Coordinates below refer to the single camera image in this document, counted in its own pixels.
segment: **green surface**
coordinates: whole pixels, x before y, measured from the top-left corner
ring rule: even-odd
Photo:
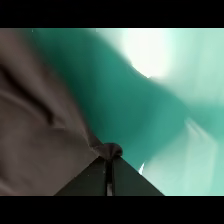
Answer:
[[[94,133],[160,191],[224,195],[223,29],[28,33]]]

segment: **teal background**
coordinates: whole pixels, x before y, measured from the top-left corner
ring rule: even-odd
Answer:
[[[97,137],[165,195],[224,195],[223,29],[26,34]]]

